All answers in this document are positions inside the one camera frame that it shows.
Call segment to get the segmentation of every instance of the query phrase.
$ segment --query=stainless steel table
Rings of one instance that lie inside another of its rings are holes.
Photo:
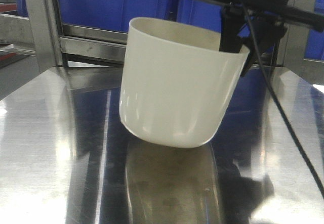
[[[324,181],[324,94],[284,68],[269,76]],[[52,68],[0,101],[0,223],[324,223],[324,201],[258,69],[195,149],[128,133],[121,77]]]

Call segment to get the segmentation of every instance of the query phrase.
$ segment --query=black mount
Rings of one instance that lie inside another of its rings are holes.
[[[242,44],[250,49],[249,57],[244,65],[241,76],[244,76],[256,61],[251,35],[239,37],[238,34],[245,26],[245,15],[241,0],[200,0],[221,5],[221,42],[220,51],[238,53]],[[256,31],[260,52],[278,42],[286,33],[285,23],[305,26],[318,32],[324,30],[324,16],[306,12],[287,6],[288,0],[242,0],[249,10]]]

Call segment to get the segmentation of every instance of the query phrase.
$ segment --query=metal frame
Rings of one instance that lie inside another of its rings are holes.
[[[58,0],[26,0],[28,18],[0,14],[1,51],[36,55],[40,72],[68,66],[67,58],[94,60],[120,67],[124,63],[127,34],[62,24]]]
[[[290,0],[290,5],[313,11],[315,0]],[[0,42],[13,43],[0,50],[37,56],[40,71],[51,66],[67,66],[67,57],[77,61],[93,59],[99,64],[121,66],[127,34],[62,24],[58,0],[26,0],[29,18],[0,14]],[[322,79],[323,61],[304,59],[309,30],[289,26],[273,57],[310,80]]]
[[[290,0],[290,5],[314,11],[315,0]],[[324,62],[304,58],[309,29],[289,25],[288,31],[278,47],[277,65],[284,65],[310,83],[324,83]]]

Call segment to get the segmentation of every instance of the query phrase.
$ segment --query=blue bin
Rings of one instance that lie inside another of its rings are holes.
[[[316,0],[315,12],[324,14],[324,0]],[[324,60],[324,32],[309,31],[305,58]]]
[[[19,15],[27,14],[24,0]],[[168,19],[174,0],[59,0],[62,21],[107,30],[128,31],[134,17]]]
[[[221,31],[220,6],[195,0],[179,0],[177,22]]]

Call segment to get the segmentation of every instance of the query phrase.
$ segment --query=metal post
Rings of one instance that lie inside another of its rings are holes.
[[[26,5],[40,72],[67,65],[60,50],[63,29],[57,0],[26,0]]]
[[[312,12],[315,0],[290,0],[290,5]],[[285,37],[280,41],[277,65],[284,65],[303,77],[304,54],[308,41],[309,29],[290,25]]]

